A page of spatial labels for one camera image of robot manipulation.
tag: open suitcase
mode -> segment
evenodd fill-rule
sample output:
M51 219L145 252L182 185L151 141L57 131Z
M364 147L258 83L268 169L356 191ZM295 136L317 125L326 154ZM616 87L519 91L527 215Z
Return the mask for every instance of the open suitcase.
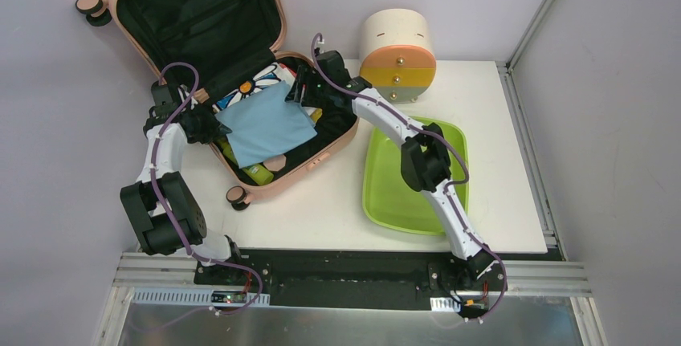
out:
M286 35L279 0L79 0L76 8L93 26L113 19L157 75L168 63L194 65L200 75L194 95L198 106L213 107L275 61L293 71L310 64L301 54L279 51ZM194 81L182 69L170 70L165 79L187 86ZM315 130L315 137L284 154L284 167L266 185L257 185L215 144L211 148L239 180L250 203L281 193L343 149L357 131L357 117L329 103L322 107ZM243 197L235 200L230 200L235 209L247 206Z

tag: white tabletop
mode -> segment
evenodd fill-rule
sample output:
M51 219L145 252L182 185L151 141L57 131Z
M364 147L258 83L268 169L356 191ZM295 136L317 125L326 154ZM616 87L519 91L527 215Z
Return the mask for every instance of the white tabletop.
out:
M346 65L356 73L358 63ZM546 244L520 155L506 97L493 62L438 61L435 80L418 101L399 104L410 116L452 123L467 139L469 219L493 250L543 253ZM234 211L225 192L237 185L207 146L185 151L182 176L208 227L244 248L298 250L449 250L446 239L407 234L371 222L361 205L372 126L361 120L345 149L278 197Z

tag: yellow item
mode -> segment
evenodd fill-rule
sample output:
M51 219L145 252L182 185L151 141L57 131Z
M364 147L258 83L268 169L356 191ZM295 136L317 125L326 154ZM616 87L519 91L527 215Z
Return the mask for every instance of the yellow item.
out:
M322 115L322 110L321 108L317 108L311 115L310 118L312 119L312 122L317 124L317 121L321 118Z
M226 158L230 159L231 162L238 164L236 162L236 157L234 157L234 151L232 151L232 147L230 143L224 141L224 140L218 140L218 145L222 149L222 154L225 155ZM266 185L272 182L272 179L275 178L275 175L268 171L267 168L263 167L260 164L253 164L249 165L247 167L241 168L241 170L248 175L257 185Z
M425 91L433 82L435 68L362 67L360 75L376 88L422 88Z

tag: green item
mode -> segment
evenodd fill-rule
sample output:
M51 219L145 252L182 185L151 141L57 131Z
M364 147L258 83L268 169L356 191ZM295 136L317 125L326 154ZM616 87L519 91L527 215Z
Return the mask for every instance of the green item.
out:
M445 139L459 152L464 162L468 162L466 137L461 129L425 117L414 119L426 125L437 123L442 128ZM463 178L463 170L454 155L450 153L449 158L452 178ZM455 185L455 190L463 208L468 211L468 184ZM438 216L428 201L402 180L399 147L377 128L371 133L369 151L366 155L362 206L366 216L381 226L413 234L445 234Z
M224 140L218 140L218 145L222 149L222 154L236 164L236 157L234 157L234 151L232 151L230 143ZM248 165L247 167L241 168L241 170L248 175L248 177L253 179L257 185L270 184L272 179L275 178L275 175L272 174L272 172L268 171L267 168L260 164Z

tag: suitcase lid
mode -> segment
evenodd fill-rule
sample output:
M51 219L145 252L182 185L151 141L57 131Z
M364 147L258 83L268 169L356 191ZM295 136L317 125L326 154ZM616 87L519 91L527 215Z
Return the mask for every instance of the suitcase lid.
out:
M191 63L215 100L271 62L286 34L279 0L108 0L108 8L157 74L168 63ZM185 69L165 78L194 82Z

